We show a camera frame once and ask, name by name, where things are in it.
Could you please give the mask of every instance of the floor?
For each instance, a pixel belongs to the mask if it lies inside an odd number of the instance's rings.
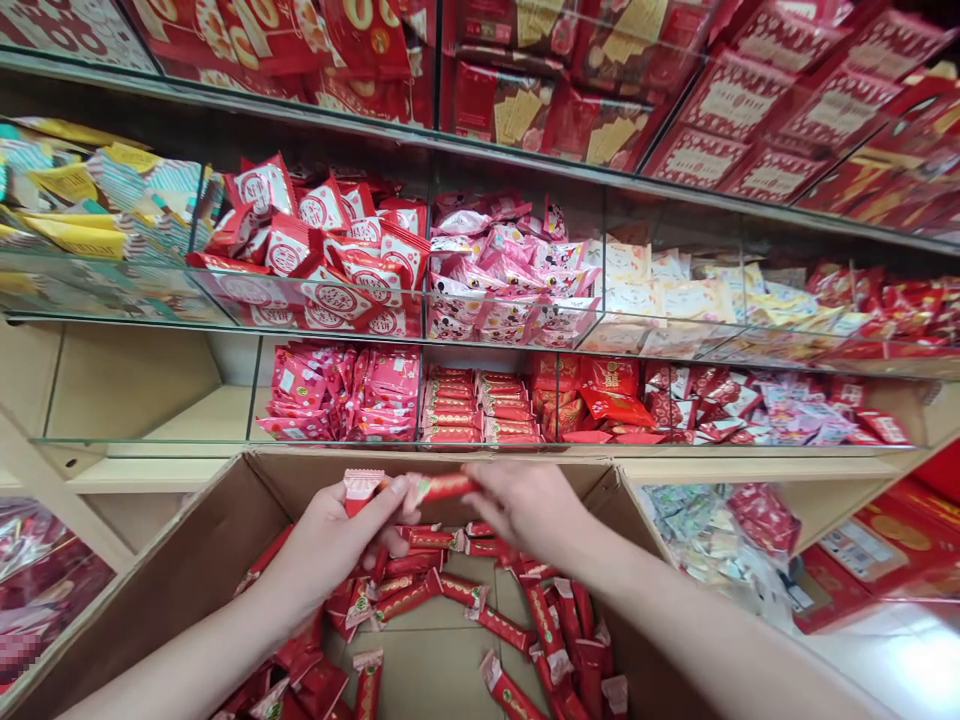
[[[904,720],[960,718],[960,604],[881,603],[801,642]]]

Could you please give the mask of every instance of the red box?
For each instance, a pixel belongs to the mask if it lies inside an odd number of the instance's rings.
[[[721,46],[707,60],[707,69],[677,122],[734,140],[750,140],[796,79]]]
[[[694,128],[675,126],[657,145],[643,174],[712,190],[746,154],[748,146]]]
[[[554,84],[461,62],[454,96],[454,132],[484,142],[540,152]]]
[[[845,147],[876,127],[880,111],[901,89],[844,65],[827,65],[781,103],[771,129],[831,148]]]
[[[564,85],[553,101],[542,152],[633,172],[665,113]]]
[[[876,602],[816,545],[804,550],[800,558],[802,567],[787,592],[793,600],[793,620],[805,635],[819,632]]]
[[[875,597],[960,602],[960,508],[909,478],[819,544]]]
[[[946,47],[956,30],[941,30],[916,15],[890,8],[889,0],[864,2],[845,25],[855,26],[835,57],[853,72],[901,80]]]
[[[724,37],[744,57],[802,73],[846,34],[828,22],[784,10],[777,0],[749,0],[740,5]]]
[[[760,145],[745,157],[718,191],[763,202],[793,202],[826,166],[769,145]]]

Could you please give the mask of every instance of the human hand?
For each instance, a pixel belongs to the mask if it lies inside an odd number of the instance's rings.
[[[464,502],[510,545],[571,574],[589,560],[603,525],[580,502],[556,465],[541,462],[471,463],[464,471],[483,487]]]
[[[410,546],[394,524],[420,520],[419,511],[400,511],[408,487],[407,478],[395,478],[353,518],[343,507],[343,483],[320,490],[254,587],[269,588],[289,604],[290,612],[306,617],[346,579],[361,555],[367,570],[373,568],[379,544],[392,557],[404,557]]]

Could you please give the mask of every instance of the red candy stick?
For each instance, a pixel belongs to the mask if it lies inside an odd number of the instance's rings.
[[[347,497],[343,507],[347,517],[355,517],[364,506],[373,500],[377,486],[386,482],[383,470],[347,470],[343,473],[343,484],[347,488]]]
[[[536,633],[518,627],[492,608],[484,608],[482,612],[474,608],[467,608],[463,611],[463,616],[467,620],[473,620],[475,623],[482,625],[501,640],[506,640],[524,655],[530,651],[530,647],[536,642]]]
[[[374,629],[383,630],[390,620],[423,605],[430,598],[440,595],[440,592],[440,576],[436,568],[433,568],[419,585],[398,592],[386,602],[380,603],[373,614]]]
[[[577,615],[580,617],[580,625],[583,627],[583,637],[592,638],[596,632],[593,622],[593,603],[590,602],[590,593],[576,580],[570,582],[573,589],[573,597],[577,601]]]
[[[596,640],[577,640],[574,652],[579,658],[580,697],[593,720],[603,720],[601,673],[606,648]]]
[[[543,594],[543,588],[540,587],[540,581],[534,578],[521,578],[520,584],[527,596],[527,602],[530,604],[530,611],[537,626],[537,634],[540,636],[540,642],[547,656],[550,679],[553,680],[554,685],[557,685],[565,675],[573,672],[573,664],[563,645],[563,639],[550,617],[547,599]]]
[[[456,532],[434,532],[432,530],[414,530],[407,538],[412,548],[437,548],[463,552],[465,548],[463,530]]]
[[[490,588],[456,575],[440,574],[440,590],[443,596],[456,600],[461,605],[482,611],[487,604]]]
[[[358,653],[353,657],[353,669],[360,673],[357,680],[355,717],[357,720],[376,720],[380,704],[380,672],[383,667],[383,648]]]
[[[467,537],[496,537],[497,533],[493,527],[485,522],[467,523]]]
[[[627,678],[617,675],[600,683],[600,690],[607,699],[612,720],[627,720]]]
[[[547,720],[510,676],[503,672],[500,659],[493,650],[480,663],[480,674],[487,684],[487,690],[510,720]]]
[[[563,631],[563,640],[569,647],[573,647],[574,642],[583,637],[580,619],[577,617],[577,603],[573,599],[573,588],[566,578],[554,578],[553,586],[560,597],[560,629]]]

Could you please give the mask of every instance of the cardboard box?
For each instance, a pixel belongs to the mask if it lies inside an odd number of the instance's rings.
[[[456,470],[460,459],[430,453],[253,450],[237,456],[210,486],[178,514],[144,550],[136,566],[107,589],[84,620],[71,628],[12,690],[8,720],[47,720],[102,687],[178,633],[230,600],[247,569],[283,529],[300,516],[313,494],[340,481],[348,467],[382,468],[390,475]],[[655,530],[637,509],[615,466],[603,462],[561,465],[590,511],[621,535],[657,553]],[[462,503],[425,507],[423,522],[462,526],[476,519]],[[451,572],[494,586],[488,602],[533,627],[513,577],[493,563],[456,557]],[[630,683],[631,717],[718,718],[665,657],[623,620],[604,608],[613,637],[615,667]],[[478,667],[498,649],[504,670],[541,710],[548,711],[533,665],[484,628],[463,619],[446,598],[430,600],[379,634],[361,632],[344,647],[326,651],[349,668],[354,653],[384,648],[381,718],[501,720]],[[326,633],[332,638],[335,633]],[[346,699],[353,701],[356,673]]]
[[[820,547],[877,598],[960,602],[960,508],[909,478]]]

